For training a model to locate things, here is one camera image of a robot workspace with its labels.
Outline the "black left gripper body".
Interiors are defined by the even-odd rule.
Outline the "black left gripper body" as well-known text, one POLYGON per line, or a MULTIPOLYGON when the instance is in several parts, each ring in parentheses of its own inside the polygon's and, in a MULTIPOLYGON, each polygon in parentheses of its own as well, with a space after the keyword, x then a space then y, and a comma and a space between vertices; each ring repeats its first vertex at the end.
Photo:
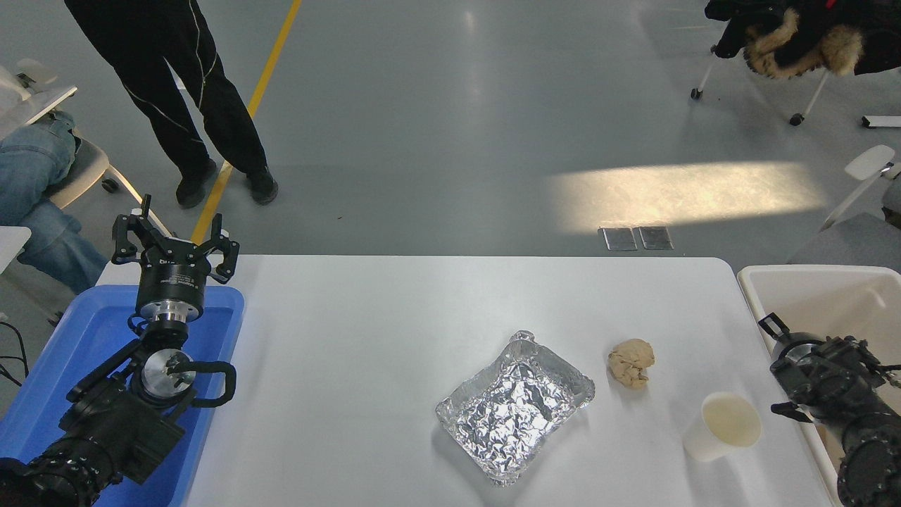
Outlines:
POLYGON ((147 307, 160 301, 181 301, 191 307, 201 307, 210 272, 210 263, 195 244, 149 245, 141 253, 136 305, 147 307))

